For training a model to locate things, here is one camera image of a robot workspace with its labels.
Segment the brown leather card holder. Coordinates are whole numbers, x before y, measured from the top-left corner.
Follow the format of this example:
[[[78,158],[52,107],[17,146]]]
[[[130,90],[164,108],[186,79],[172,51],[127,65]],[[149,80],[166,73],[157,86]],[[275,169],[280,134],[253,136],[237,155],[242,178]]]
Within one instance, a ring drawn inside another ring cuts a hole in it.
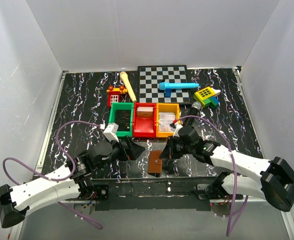
[[[161,150],[152,150],[149,154],[147,173],[161,174],[163,170],[163,161],[160,158]]]

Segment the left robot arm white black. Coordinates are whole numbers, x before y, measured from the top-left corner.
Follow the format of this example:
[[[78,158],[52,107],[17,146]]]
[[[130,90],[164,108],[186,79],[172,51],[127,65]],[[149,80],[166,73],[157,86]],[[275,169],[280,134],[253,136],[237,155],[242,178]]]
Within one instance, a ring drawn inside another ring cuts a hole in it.
[[[106,200],[108,186],[92,183],[96,169],[116,160],[135,161],[144,151],[129,136],[118,141],[104,140],[43,177],[16,186],[0,186],[1,227],[11,228],[31,213],[61,201]]]

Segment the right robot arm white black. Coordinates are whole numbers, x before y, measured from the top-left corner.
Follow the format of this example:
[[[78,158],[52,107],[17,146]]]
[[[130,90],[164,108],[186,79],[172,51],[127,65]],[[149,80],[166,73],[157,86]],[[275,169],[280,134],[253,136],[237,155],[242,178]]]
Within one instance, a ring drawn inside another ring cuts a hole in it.
[[[224,199],[232,193],[266,200],[274,208],[289,212],[294,205],[294,170],[288,162],[255,158],[229,149],[218,142],[203,140],[190,125],[183,126],[167,138],[160,154],[163,160],[176,160],[192,155],[201,163],[236,172],[223,172],[205,190]]]

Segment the black card in green bin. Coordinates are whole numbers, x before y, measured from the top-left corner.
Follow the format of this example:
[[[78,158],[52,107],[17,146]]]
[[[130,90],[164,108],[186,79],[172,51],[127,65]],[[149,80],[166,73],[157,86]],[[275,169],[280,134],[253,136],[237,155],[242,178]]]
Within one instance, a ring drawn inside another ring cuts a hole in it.
[[[129,132],[131,128],[131,110],[116,110],[114,122],[118,124],[119,132]]]

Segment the card stack in red bin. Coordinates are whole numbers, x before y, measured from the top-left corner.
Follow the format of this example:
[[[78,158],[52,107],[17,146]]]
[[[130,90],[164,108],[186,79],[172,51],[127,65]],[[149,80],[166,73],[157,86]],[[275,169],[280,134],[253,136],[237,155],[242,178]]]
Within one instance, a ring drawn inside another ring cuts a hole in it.
[[[138,106],[136,109],[136,116],[138,118],[153,118],[154,107],[152,106]]]

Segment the cards in yellow bin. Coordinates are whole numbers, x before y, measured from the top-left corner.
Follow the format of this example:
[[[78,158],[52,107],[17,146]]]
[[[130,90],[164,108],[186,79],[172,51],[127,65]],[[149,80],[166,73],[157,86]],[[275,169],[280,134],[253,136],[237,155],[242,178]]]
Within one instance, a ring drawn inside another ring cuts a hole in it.
[[[170,124],[176,119],[174,112],[159,112],[158,130],[160,132],[172,132]]]

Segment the red plastic bin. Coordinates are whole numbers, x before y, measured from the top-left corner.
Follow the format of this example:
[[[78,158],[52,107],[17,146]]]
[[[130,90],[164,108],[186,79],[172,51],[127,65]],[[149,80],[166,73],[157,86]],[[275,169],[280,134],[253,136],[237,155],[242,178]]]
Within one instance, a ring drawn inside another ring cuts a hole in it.
[[[154,107],[153,117],[143,118],[137,117],[136,110],[137,107]],[[155,103],[134,103],[134,112],[133,112],[133,136],[135,138],[155,138],[157,132],[156,124],[156,110],[157,105]]]

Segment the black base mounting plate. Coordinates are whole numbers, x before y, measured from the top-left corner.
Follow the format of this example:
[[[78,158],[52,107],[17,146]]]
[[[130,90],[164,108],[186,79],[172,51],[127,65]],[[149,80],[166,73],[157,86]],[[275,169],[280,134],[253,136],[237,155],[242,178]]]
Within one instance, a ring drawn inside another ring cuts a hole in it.
[[[210,211],[210,199],[196,193],[217,177],[93,179],[96,211],[173,210]]]

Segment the yellow plastic bin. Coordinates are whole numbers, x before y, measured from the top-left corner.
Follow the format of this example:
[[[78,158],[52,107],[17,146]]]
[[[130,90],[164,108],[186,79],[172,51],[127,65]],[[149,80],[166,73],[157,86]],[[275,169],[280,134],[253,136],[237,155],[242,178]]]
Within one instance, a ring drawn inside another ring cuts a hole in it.
[[[178,103],[156,104],[156,137],[167,138],[174,134],[170,124],[180,117],[180,106]]]

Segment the red toy block house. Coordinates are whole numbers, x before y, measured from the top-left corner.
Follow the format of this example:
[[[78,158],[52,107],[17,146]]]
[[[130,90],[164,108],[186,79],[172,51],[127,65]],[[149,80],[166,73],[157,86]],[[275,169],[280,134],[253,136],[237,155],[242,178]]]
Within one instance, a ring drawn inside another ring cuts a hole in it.
[[[124,95],[128,90],[121,85],[120,87],[113,87],[110,85],[106,90],[108,93],[108,108],[111,109],[113,103],[119,103],[121,95]]]

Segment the black silver microphone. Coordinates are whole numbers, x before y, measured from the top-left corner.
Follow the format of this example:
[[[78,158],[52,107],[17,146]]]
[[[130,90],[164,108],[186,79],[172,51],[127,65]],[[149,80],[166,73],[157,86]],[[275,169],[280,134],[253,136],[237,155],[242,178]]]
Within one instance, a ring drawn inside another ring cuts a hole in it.
[[[195,101],[191,105],[191,109],[188,113],[188,116],[197,116],[199,111],[202,109],[202,105],[200,102]],[[194,118],[193,117],[187,117],[183,121],[183,126],[191,126],[194,123]]]

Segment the small blue toy block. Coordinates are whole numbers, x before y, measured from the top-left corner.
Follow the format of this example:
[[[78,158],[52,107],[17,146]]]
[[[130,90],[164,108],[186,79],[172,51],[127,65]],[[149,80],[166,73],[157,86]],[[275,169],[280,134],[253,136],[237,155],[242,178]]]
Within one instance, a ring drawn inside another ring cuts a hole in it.
[[[170,88],[164,90],[164,97],[170,98],[172,95],[172,90]]]

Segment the blue toy microphone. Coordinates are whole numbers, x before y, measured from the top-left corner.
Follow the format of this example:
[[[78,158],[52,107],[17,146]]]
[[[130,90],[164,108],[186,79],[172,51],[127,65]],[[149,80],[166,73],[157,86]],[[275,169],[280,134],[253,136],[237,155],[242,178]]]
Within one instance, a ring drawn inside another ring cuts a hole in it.
[[[170,83],[170,82],[161,82],[158,84],[158,89],[165,91],[165,89],[171,90],[182,90],[182,89],[196,89],[200,85],[194,82],[186,82],[186,83]]]

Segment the yellow green block toy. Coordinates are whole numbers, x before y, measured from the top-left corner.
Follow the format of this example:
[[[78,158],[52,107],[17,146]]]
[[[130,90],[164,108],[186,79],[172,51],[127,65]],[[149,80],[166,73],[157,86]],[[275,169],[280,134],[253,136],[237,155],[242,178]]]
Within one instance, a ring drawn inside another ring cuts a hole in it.
[[[193,94],[193,98],[201,104],[202,108],[210,107],[215,109],[219,106],[218,95],[221,90],[214,89],[212,87],[205,87]]]

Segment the checkered chess board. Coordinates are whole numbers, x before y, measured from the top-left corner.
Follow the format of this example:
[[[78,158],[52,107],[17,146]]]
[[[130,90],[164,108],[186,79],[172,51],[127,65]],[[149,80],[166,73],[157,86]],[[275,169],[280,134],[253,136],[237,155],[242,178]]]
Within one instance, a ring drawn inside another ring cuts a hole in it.
[[[186,65],[139,66],[139,102],[188,105],[191,90]]]

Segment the beige toy microphone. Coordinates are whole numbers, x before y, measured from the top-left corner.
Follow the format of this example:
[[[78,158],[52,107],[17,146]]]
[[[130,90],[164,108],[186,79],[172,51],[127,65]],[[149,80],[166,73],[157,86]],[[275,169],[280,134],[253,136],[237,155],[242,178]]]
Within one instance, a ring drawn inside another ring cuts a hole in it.
[[[127,89],[127,93],[129,95],[131,101],[133,103],[136,103],[137,98],[136,98],[136,95],[135,95],[134,90],[132,88],[132,85],[131,85],[131,83],[129,81],[128,74],[125,71],[122,71],[122,72],[120,72],[119,76],[120,76],[120,79],[122,80],[125,88]]]

